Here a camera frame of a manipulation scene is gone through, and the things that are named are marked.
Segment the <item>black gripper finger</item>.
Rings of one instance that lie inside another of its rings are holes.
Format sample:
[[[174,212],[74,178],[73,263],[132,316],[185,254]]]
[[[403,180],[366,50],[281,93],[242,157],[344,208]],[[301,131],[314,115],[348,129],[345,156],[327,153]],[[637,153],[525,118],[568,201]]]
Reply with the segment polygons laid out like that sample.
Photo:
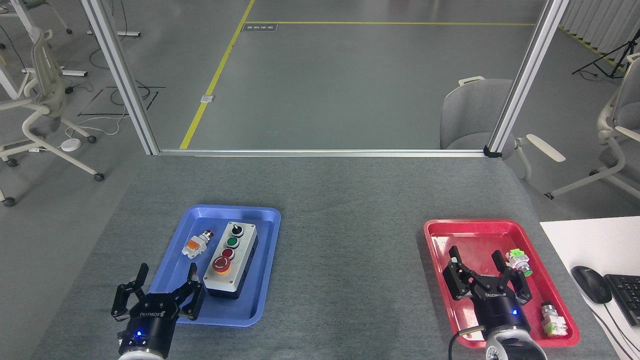
[[[513,269],[507,265],[500,250],[495,250],[491,257],[496,269],[499,271],[499,280],[495,287],[496,291],[501,294],[505,293],[508,283],[511,282],[515,291],[515,299],[519,301],[521,305],[526,305],[533,296],[524,272],[519,269]]]
[[[485,288],[482,277],[462,263],[457,246],[451,246],[448,254],[450,260],[442,270],[442,276],[453,300],[459,301],[464,297],[470,297],[473,284],[482,289]]]
[[[131,294],[135,294],[138,300],[144,300],[146,294],[142,287],[146,282],[148,271],[148,265],[142,263],[134,280],[121,284],[116,288],[110,314],[117,322],[125,321],[130,317],[130,310],[128,310],[127,304]]]
[[[173,291],[173,301],[177,305],[177,316],[196,321],[202,309],[206,289],[197,274],[196,263],[190,264],[187,279]]]

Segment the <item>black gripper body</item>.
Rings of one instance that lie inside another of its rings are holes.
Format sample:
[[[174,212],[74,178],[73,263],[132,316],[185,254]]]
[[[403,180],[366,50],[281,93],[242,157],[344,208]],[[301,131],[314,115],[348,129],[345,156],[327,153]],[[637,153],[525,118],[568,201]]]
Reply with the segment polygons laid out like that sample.
[[[532,299],[529,290],[514,292],[509,287],[504,292],[486,291],[484,287],[471,289],[471,301],[478,325],[483,326],[482,336],[489,341],[491,335],[505,330],[531,331],[522,305]]]
[[[169,292],[149,293],[130,308],[126,330],[118,334],[121,355],[133,351],[169,356],[179,306]]]

